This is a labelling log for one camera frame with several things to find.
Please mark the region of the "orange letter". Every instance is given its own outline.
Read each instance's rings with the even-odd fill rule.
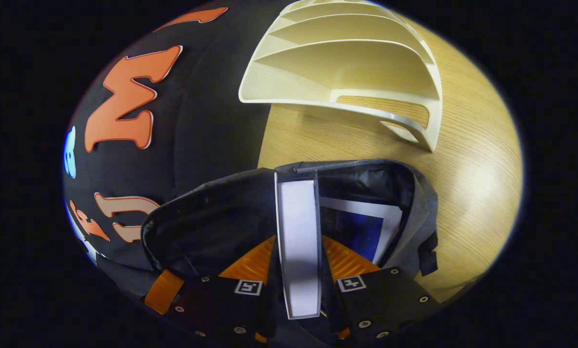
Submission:
[[[158,203],[138,196],[104,198],[99,192],[96,192],[94,197],[97,206],[108,218],[112,218],[112,214],[115,212],[140,211],[149,215],[149,213],[159,207]],[[121,226],[114,222],[112,228],[128,243],[140,239],[140,226]]]
[[[151,143],[153,115],[143,110],[133,119],[121,116],[156,99],[156,91],[133,79],[147,77],[153,83],[168,75],[182,51],[182,46],[172,46],[166,51],[149,53],[138,57],[122,58],[104,79],[104,87],[114,93],[94,111],[85,128],[85,149],[93,150],[95,143],[110,140],[134,141],[138,148]]]
[[[101,238],[110,242],[108,236],[102,231],[102,229],[99,227],[99,225],[97,225],[97,223],[93,219],[91,219],[90,222],[87,222],[88,218],[86,214],[82,211],[76,210],[76,205],[74,205],[73,201],[70,201],[70,207],[74,212],[76,220],[78,220],[78,222],[88,235],[100,236]]]
[[[198,11],[195,13],[186,13],[181,15],[171,22],[164,24],[163,26],[155,29],[154,31],[158,31],[164,27],[172,26],[173,24],[183,23],[183,22],[191,22],[192,20],[198,20],[199,23],[207,23],[211,22],[212,20],[218,18],[221,14],[225,13],[229,7],[218,7],[214,10],[205,10],[205,11]]]

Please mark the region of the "cream plastic organizer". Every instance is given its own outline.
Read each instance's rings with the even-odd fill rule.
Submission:
[[[363,0],[302,0],[285,7],[256,47],[238,95],[243,103],[309,115],[373,117],[431,152],[442,118],[441,78],[426,42],[392,11]],[[343,95],[422,105],[428,125],[338,103]]]

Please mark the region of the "wooden table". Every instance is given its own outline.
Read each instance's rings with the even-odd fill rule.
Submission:
[[[305,115],[273,105],[258,165],[384,158],[415,166],[439,195],[439,270],[415,279],[441,302],[501,253],[519,211],[523,159],[512,117],[487,77],[448,42],[402,18],[426,40],[441,73],[444,112],[435,152],[363,117]],[[363,97],[339,101],[398,113],[423,127],[428,120],[421,106]]]

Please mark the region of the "wood grain surface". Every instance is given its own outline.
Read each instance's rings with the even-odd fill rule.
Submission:
[[[519,210],[523,160],[512,117],[488,78],[451,44],[400,17],[422,35],[441,73],[444,112],[435,152],[370,117],[305,115],[273,105],[258,165],[384,158],[415,166],[439,195],[439,270],[415,279],[441,302],[501,253]],[[398,113],[422,126],[428,120],[417,105],[351,96],[339,102]]]

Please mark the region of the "black background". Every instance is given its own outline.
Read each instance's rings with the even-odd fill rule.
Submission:
[[[0,1],[0,347],[195,346],[81,255],[59,174],[66,125],[94,77],[198,3]],[[517,233],[490,273],[391,345],[578,347],[578,4],[390,4],[490,77],[527,165]]]

